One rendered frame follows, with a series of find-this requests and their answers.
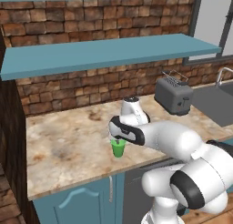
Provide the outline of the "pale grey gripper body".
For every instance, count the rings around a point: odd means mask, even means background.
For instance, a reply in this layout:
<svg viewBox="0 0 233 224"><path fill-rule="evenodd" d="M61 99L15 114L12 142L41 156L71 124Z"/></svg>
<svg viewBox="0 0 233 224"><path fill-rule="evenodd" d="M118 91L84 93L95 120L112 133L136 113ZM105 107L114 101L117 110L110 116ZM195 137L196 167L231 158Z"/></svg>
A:
<svg viewBox="0 0 233 224"><path fill-rule="evenodd" d="M112 135L110 135L110 138L113 139L113 140L115 140L116 143L119 143L120 141L124 141L126 143L126 141L123 138L117 138L117 137L114 137Z"/></svg>

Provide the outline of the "green cup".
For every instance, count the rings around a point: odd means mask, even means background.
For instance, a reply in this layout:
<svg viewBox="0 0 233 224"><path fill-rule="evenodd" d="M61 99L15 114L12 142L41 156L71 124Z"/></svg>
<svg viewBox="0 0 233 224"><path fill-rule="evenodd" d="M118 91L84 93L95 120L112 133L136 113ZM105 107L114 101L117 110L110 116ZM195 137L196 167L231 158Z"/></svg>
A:
<svg viewBox="0 0 233 224"><path fill-rule="evenodd" d="M113 154L116 158L121 158L124 154L126 143L124 141L120 141L119 143L116 143L115 140L111 140L111 146L113 150Z"/></svg>

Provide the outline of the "dark grey dishwasher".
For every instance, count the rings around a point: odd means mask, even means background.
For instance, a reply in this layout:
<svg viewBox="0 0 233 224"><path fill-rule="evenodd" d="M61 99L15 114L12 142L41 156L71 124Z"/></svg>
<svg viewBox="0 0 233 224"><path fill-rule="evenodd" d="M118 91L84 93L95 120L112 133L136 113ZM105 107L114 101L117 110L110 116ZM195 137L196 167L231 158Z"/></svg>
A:
<svg viewBox="0 0 233 224"><path fill-rule="evenodd" d="M167 158L125 174L123 224L185 224L186 207L170 187L171 176L183 162Z"/></svg>

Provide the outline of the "grey toaster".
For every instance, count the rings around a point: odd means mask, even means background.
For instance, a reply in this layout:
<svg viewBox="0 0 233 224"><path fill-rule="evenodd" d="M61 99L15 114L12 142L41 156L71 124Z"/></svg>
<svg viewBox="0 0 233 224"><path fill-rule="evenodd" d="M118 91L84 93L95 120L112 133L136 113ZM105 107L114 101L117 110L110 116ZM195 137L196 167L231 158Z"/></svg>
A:
<svg viewBox="0 0 233 224"><path fill-rule="evenodd" d="M192 104L194 90L188 85L188 78L181 81L167 71L163 71L155 85L154 99L170 115L186 115Z"/></svg>

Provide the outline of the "teal cupboard door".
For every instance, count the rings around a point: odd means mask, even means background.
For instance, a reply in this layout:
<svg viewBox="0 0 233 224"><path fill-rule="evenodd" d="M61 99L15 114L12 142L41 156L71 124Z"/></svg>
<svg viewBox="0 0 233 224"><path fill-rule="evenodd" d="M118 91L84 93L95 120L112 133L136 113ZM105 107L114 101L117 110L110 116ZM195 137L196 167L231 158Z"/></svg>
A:
<svg viewBox="0 0 233 224"><path fill-rule="evenodd" d="M109 178L33 201L40 224L116 224L116 177L109 202Z"/></svg>

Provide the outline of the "grey sink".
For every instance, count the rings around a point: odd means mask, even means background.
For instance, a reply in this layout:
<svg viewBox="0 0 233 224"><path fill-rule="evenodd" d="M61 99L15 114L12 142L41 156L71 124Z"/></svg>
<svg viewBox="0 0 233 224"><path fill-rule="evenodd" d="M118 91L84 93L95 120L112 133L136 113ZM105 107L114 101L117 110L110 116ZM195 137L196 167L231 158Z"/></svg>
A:
<svg viewBox="0 0 233 224"><path fill-rule="evenodd" d="M233 82L194 90L192 105L221 127L233 124Z"/></svg>

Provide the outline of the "silver tap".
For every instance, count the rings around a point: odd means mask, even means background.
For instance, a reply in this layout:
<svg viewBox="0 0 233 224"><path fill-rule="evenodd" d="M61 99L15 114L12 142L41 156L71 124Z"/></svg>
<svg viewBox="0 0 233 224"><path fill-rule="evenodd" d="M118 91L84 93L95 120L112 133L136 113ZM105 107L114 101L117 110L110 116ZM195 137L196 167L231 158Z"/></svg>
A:
<svg viewBox="0 0 233 224"><path fill-rule="evenodd" d="M215 83L215 86L216 87L220 87L221 84L222 84L222 73L223 71L226 70L230 73L233 73L233 69L231 68L228 68L228 67L222 67L220 70L219 70L219 73L218 73L218 76L217 76L217 80L216 80L216 83Z"/></svg>

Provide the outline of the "dark framed window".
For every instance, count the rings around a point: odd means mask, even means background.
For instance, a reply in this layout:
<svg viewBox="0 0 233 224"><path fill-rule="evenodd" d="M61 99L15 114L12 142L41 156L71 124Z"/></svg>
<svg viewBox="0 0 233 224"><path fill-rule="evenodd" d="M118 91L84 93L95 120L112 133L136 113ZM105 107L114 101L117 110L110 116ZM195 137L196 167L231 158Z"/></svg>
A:
<svg viewBox="0 0 233 224"><path fill-rule="evenodd" d="M233 0L195 0L188 34L219 46L218 53L190 56L183 64L193 66L233 59Z"/></svg>

